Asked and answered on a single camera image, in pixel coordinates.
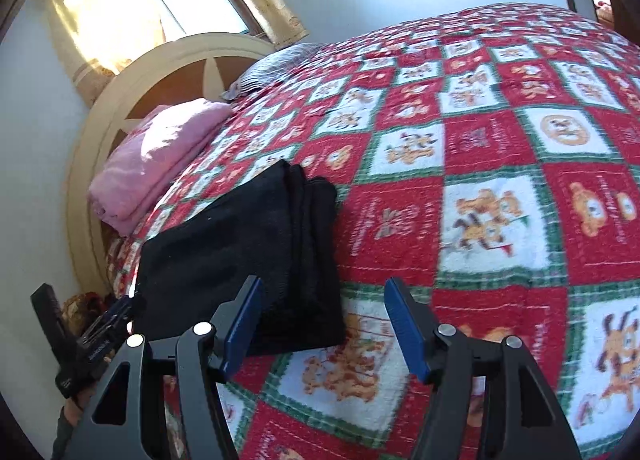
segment black folded pants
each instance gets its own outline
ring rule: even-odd
[[[250,355],[340,344],[345,336],[332,226],[335,187],[279,161],[183,224],[145,242],[134,321],[148,340],[181,335],[261,278],[262,315]]]

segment wooden headboard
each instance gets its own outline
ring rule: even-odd
[[[273,45],[240,34],[196,34],[165,43],[125,68],[104,89],[84,122],[66,192],[71,259],[84,292],[111,291],[106,253],[115,232],[93,214],[86,193],[107,157],[159,104],[220,94]]]

